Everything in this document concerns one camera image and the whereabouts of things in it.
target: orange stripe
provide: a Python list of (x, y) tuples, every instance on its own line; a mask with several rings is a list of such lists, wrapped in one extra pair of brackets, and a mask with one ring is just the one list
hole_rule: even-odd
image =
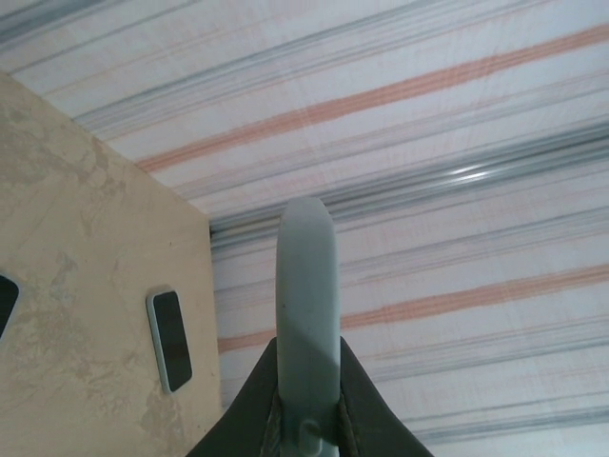
[[(534, 278), (516, 279), (481, 288), (410, 300), (371, 311), (347, 314), (342, 319), (341, 327), (345, 330), (422, 319), (446, 312), (524, 300), (570, 288), (585, 288), (607, 281), (609, 281), (609, 264)], [(230, 350), (261, 346), (268, 343), (274, 336), (275, 329), (269, 329), (232, 338), (219, 338), (218, 350), (220, 353), (224, 353)]]
[[(556, 91), (558, 89), (562, 89), (563, 87), (566, 87), (573, 83), (582, 82), (582, 81), (590, 81), (597, 76), (604, 76), (606, 73), (607, 73), (607, 71), (605, 71), (605, 70), (594, 71), (592, 73), (581, 75), (581, 76), (578, 76), (575, 78), (565, 79), (562, 81), (558, 81), (557, 83), (552, 83), (552, 84), (549, 84), (546, 86), (523, 90), (518, 93), (518, 96), (531, 95), (531, 94), (535, 94), (537, 92), (542, 92), (542, 91), (545, 91), (548, 89), (554, 89)], [(467, 107), (459, 107), (459, 108), (444, 111), (442, 113), (442, 115), (443, 116), (447, 116), (447, 115), (457, 116), (459, 114), (463, 114), (463, 113), (466, 113), (469, 111), (475, 111), (477, 109), (492, 107), (493, 105), (505, 102), (506, 100), (509, 100), (509, 99), (514, 99), (514, 95), (503, 95), (503, 96), (498, 96), (498, 97), (494, 97), (494, 98), (488, 98), (485, 100), (474, 101), (472, 104), (468, 105)], [(403, 130), (406, 128), (414, 129), (413, 131), (421, 131), (422, 128), (426, 127), (427, 123), (430, 123), (437, 119), (438, 119), (437, 116), (431, 115), (429, 117), (424, 117), (424, 118), (421, 118), (421, 119), (418, 119), (415, 121), (407, 121), (407, 122), (404, 122), (401, 124), (395, 124), (391, 127), (376, 129), (376, 130), (374, 130), (373, 133), (361, 133), (359, 135), (349, 136), (347, 138), (343, 138), (343, 139), (328, 143), (328, 144), (324, 145), (324, 147), (326, 149), (330, 149), (330, 148), (343, 148), (344, 146), (350, 145), (353, 148), (355, 148), (358, 146), (358, 142), (361, 142), (366, 139), (370, 139), (371, 136), (379, 136), (379, 135), (382, 135), (383, 133), (399, 132), (400, 130)], [(298, 149), (298, 150), (294, 151), (293, 155), (306, 155), (306, 154), (311, 154), (315, 151), (317, 151), (316, 148), (303, 148), (303, 149)], [(278, 159), (277, 157), (272, 157), (269, 159), (262, 159), (262, 160), (259, 160), (256, 162), (256, 168), (272, 166), (272, 165), (275, 165), (280, 160), (281, 159)], [(233, 177), (233, 180), (234, 180), (234, 179), (237, 179), (237, 178), (234, 178), (234, 176), (238, 176), (240, 173), (243, 173), (242, 169), (234, 169), (234, 170), (229, 170), (229, 171), (223, 171), (222, 173), (220, 173), (219, 176), (221, 176), (222, 178)], [(205, 176), (203, 178), (198, 178), (193, 181), (186, 181), (172, 189), (179, 195), (184, 196), (184, 194), (189, 193), (193, 190), (197, 190), (208, 182), (209, 182), (209, 178), (207, 176)]]
[[(444, 36), (444, 35), (448, 35), (448, 34), (451, 34), (451, 33), (460, 33), (460, 32), (462, 32), (462, 30), (467, 30), (467, 29), (470, 29), (472, 27), (478, 26), (480, 24), (484, 24), (484, 23), (488, 23), (488, 22), (494, 23), (494, 21), (496, 21), (498, 18), (500, 18), (502, 21), (505, 21), (505, 20), (508, 20), (509, 17), (517, 17), (523, 11), (531, 10), (531, 9), (538, 9), (543, 4), (552, 3), (555, 0), (538, 0), (538, 1), (539, 1), (539, 3), (534, 3), (534, 4), (531, 4), (531, 5), (526, 5), (526, 6), (522, 6), (522, 7), (516, 8), (516, 9), (510, 11), (510, 12), (503, 13), (503, 14), (497, 16), (497, 17), (490, 18), (490, 20), (489, 20), (489, 18), (485, 18), (485, 19), (481, 19), (481, 20), (478, 20), (478, 21), (471, 22), (471, 23), (463, 25), (461, 27), (457, 27), (456, 29), (452, 29), (452, 30), (448, 30), (448, 31), (443, 31), (442, 33), (439, 33), (436, 36)], [(417, 39), (415, 41), (412, 41), (410, 43), (410, 45), (412, 45), (414, 43), (420, 43), (421, 41), (425, 41), (426, 39), (429, 39), (429, 38), (427, 37), (427, 38)], [(402, 48), (402, 47), (403, 47), (403, 44), (394, 43), (393, 45), (388, 46), (387, 48), (384, 48), (382, 50), (365, 50), (364, 52), (362, 52), (362, 53), (360, 53), (358, 55), (352, 55), (352, 56), (347, 57), (346, 59), (343, 59), (343, 60), (340, 60), (340, 59), (336, 60), (333, 63), (331, 63), (328, 67), (325, 67), (325, 68), (324, 67), (322, 67), (322, 68), (314, 67), (312, 69), (302, 70), (301, 72), (290, 73), (289, 75), (285, 75), (285, 77), (280, 81), (280, 84), (284, 83), (284, 82), (287, 82), (287, 81), (293, 81), (293, 80), (296, 80), (296, 79), (300, 79), (300, 78), (302, 78), (304, 76), (308, 76), (308, 75), (311, 75), (311, 74), (317, 74), (317, 73), (320, 73), (322, 71), (332, 70), (332, 69), (335, 69), (335, 68), (340, 67), (342, 65), (345, 65), (345, 64), (348, 64), (348, 63), (351, 63), (351, 62), (355, 62), (355, 61), (364, 59), (366, 57), (375, 56), (375, 55), (378, 55), (380, 53), (387, 52), (387, 51), (390, 51), (390, 50), (397, 50), (397, 49)], [(262, 83), (260, 86), (257, 86), (255, 89), (253, 89), (251, 93), (257, 92), (259, 90), (268, 89), (268, 88), (273, 87), (273, 86), (277, 86), (277, 84), (278, 83), (276, 81), (269, 81), (267, 83)], [(235, 94), (231, 94), (231, 95), (228, 95), (226, 97), (223, 97), (223, 99), (224, 100), (230, 100), (230, 99), (233, 99), (233, 98), (237, 98), (237, 97), (239, 97), (241, 95), (242, 94), (235, 93)], [(219, 103), (221, 103), (221, 102), (219, 100), (216, 100), (216, 101), (213, 101), (210, 104), (208, 104), (208, 106), (213, 106), (213, 105), (216, 105), (216, 104), (219, 104)], [(123, 131), (123, 132), (121, 132), (121, 133), (119, 133), (119, 134), (117, 134), (115, 136), (106, 137), (106, 142), (111, 141), (111, 140), (115, 140), (116, 138), (120, 138), (121, 136), (128, 135), (128, 134), (133, 133), (134, 131), (137, 131), (137, 130), (140, 130), (140, 129), (147, 129), (147, 128), (151, 127), (151, 126), (155, 126), (156, 124), (162, 124), (162, 123), (166, 122), (167, 120), (175, 119), (178, 116), (191, 113), (191, 112), (196, 111), (197, 109), (200, 109), (200, 108), (201, 108), (201, 105), (197, 106), (195, 104), (192, 107), (188, 107), (187, 109), (182, 109), (182, 110), (180, 110), (177, 113), (173, 113), (172, 115), (170, 115), (167, 118), (159, 119), (157, 121), (153, 121), (153, 122), (151, 122), (149, 124), (146, 124), (143, 127), (142, 126), (135, 127), (133, 129), (125, 130), (125, 131)]]
[(220, 150), (234, 148), (269, 136), (286, 133), (302, 127), (337, 119), (362, 111), (418, 97), (483, 78), (497, 71), (507, 70), (528, 62), (561, 54), (609, 40), (609, 26), (598, 26), (573, 35), (557, 38), (523, 50), (485, 57), (444, 70), (432, 71), (399, 83), (345, 98), (330, 100), (318, 105), (296, 109), (277, 116), (230, 130), (182, 148), (149, 157), (137, 162), (145, 171), (165, 169), (187, 160), (202, 157)]

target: phone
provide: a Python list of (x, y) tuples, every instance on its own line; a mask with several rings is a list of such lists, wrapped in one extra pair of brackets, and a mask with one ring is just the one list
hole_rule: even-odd
[(6, 276), (0, 275), (0, 338), (9, 324), (17, 298), (19, 298), (19, 287)]
[(146, 308), (161, 385), (173, 393), (192, 378), (180, 300), (175, 290), (153, 293), (146, 299)]

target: wooden surface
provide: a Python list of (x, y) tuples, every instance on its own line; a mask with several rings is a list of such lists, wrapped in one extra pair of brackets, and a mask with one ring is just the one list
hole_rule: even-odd
[[(182, 457), (220, 414), (207, 220), (0, 75), (3, 457)], [(182, 302), (193, 378), (162, 392), (147, 291)]]

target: phone screen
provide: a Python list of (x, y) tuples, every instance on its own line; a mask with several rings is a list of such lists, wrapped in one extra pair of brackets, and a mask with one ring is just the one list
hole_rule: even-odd
[(19, 287), (9, 278), (0, 276), (0, 336), (2, 336), (9, 323), (10, 314), (15, 307), (18, 296)]
[(192, 365), (178, 294), (171, 291), (155, 295), (153, 305), (169, 390), (174, 392), (192, 377)]

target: white plastic rod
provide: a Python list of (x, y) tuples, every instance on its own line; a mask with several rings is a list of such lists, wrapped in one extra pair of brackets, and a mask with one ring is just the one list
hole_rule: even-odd
[(277, 241), (276, 319), (281, 457), (336, 457), (341, 395), (336, 237), (321, 200), (288, 202)]

